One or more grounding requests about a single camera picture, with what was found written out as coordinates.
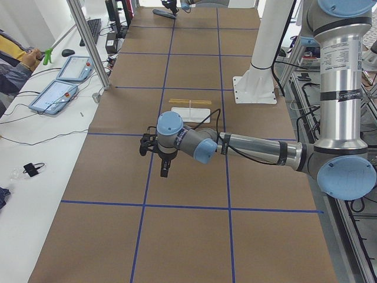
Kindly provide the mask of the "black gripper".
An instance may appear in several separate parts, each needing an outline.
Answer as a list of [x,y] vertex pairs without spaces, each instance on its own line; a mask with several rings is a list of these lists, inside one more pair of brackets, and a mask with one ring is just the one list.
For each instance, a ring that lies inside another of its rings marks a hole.
[[167,177],[168,172],[170,169],[170,163],[173,159],[177,157],[178,151],[174,149],[173,152],[163,152],[161,149],[158,150],[158,156],[161,159],[161,170],[160,170],[160,176],[161,177]]
[[161,0],[163,6],[169,9],[173,14],[178,13],[177,0]]

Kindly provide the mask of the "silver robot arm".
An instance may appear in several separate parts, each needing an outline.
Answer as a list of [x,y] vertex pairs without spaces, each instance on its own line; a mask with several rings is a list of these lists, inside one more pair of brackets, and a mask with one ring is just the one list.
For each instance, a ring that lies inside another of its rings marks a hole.
[[320,103],[301,110],[297,121],[320,114],[314,143],[272,141],[213,129],[195,130],[173,111],[157,122],[154,151],[167,177],[178,151],[208,163],[215,152],[238,154],[270,166],[289,166],[316,181],[322,192],[355,200],[376,186],[376,170],[360,137],[363,97],[362,39],[372,25],[374,1],[305,1],[296,46],[320,48]]
[[178,13],[178,6],[185,12],[189,12],[194,5],[197,8],[227,8],[229,0],[167,0],[161,1],[162,5],[170,9],[173,14]]

